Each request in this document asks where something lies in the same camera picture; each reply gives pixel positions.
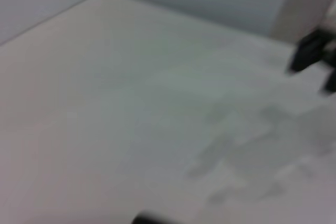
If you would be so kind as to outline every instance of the white floor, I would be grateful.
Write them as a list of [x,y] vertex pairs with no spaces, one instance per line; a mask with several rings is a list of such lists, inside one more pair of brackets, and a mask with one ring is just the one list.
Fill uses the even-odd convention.
[[336,103],[292,50],[134,0],[5,44],[0,223],[333,223]]

